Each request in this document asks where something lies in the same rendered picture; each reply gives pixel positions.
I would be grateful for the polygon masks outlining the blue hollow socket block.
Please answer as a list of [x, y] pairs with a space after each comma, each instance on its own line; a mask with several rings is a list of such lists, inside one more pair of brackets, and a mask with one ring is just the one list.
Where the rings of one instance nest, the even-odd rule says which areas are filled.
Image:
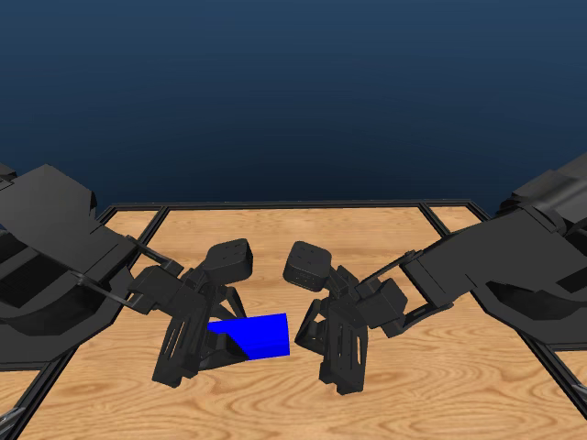
[[288, 319], [285, 313], [211, 322], [207, 329], [231, 336], [250, 360], [290, 355]]

